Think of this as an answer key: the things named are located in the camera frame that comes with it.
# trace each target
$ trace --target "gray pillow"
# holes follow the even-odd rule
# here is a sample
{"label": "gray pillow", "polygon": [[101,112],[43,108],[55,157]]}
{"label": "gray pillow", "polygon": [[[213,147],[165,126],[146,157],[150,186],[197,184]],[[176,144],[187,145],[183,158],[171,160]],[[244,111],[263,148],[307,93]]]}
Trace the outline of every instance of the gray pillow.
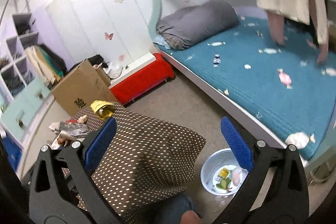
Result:
{"label": "gray pillow", "polygon": [[167,39],[175,50],[189,48],[239,24],[235,10],[223,0],[210,0],[188,8],[163,18],[157,25],[163,37],[175,37]]}

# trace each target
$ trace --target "purple wall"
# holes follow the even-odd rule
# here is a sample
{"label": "purple wall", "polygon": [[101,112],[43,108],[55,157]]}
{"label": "purple wall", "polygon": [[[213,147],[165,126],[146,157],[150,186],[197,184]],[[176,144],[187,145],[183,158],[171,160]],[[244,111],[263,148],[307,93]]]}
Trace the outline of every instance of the purple wall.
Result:
{"label": "purple wall", "polygon": [[75,61],[68,49],[64,46],[57,29],[43,7],[39,7],[32,12],[30,23],[34,20],[35,23],[32,25],[31,30],[39,32],[39,44],[44,43],[48,46],[49,49],[64,60],[67,69],[70,69],[75,64]]}

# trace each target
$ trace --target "wardrobe door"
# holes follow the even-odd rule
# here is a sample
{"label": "wardrobe door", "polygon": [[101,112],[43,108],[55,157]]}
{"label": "wardrobe door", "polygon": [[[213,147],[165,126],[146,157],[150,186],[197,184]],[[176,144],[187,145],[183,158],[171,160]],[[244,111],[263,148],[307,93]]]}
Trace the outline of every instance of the wardrobe door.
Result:
{"label": "wardrobe door", "polygon": [[[100,54],[105,62],[117,62],[123,66],[131,63],[132,59],[102,0],[70,1],[95,52]],[[122,18],[119,20],[122,24],[128,24]]]}
{"label": "wardrobe door", "polygon": [[101,1],[132,60],[148,53],[152,47],[152,41],[145,19],[135,0]]}
{"label": "wardrobe door", "polygon": [[75,63],[96,55],[70,0],[54,0],[46,10]]}

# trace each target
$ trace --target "cardboard box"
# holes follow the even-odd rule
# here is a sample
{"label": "cardboard box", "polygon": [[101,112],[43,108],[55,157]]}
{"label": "cardboard box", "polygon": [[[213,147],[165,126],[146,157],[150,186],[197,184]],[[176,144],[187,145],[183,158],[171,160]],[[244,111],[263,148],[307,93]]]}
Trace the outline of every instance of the cardboard box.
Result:
{"label": "cardboard box", "polygon": [[118,102],[88,60],[67,74],[51,93],[71,116],[95,100]]}
{"label": "cardboard box", "polygon": [[99,68],[97,70],[97,73],[99,74],[100,78],[102,78],[102,80],[104,81],[104,83],[107,85],[107,86],[110,86],[111,85],[111,79],[110,77],[107,76],[107,74],[105,73],[105,71],[103,71],[103,68]]}

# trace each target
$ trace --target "metal screw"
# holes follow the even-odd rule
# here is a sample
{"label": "metal screw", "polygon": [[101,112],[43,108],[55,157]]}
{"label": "metal screw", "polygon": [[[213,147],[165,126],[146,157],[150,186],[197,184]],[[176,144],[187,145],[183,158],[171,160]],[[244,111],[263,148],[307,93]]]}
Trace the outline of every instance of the metal screw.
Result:
{"label": "metal screw", "polygon": [[72,148],[78,148],[78,147],[80,147],[80,146],[81,146],[81,143],[78,142],[78,141],[73,142],[73,143],[71,144],[71,147],[72,147]]}
{"label": "metal screw", "polygon": [[42,147],[41,147],[41,151],[42,152],[45,152],[45,151],[47,151],[49,149],[49,146],[48,145],[43,145]]}
{"label": "metal screw", "polygon": [[296,146],[293,145],[293,144],[290,144],[290,145],[288,146],[288,148],[289,148],[289,150],[291,150],[291,151],[295,151],[295,150],[296,150]]}
{"label": "metal screw", "polygon": [[263,140],[259,140],[259,141],[257,141],[257,146],[259,146],[259,147],[265,147],[266,143]]}

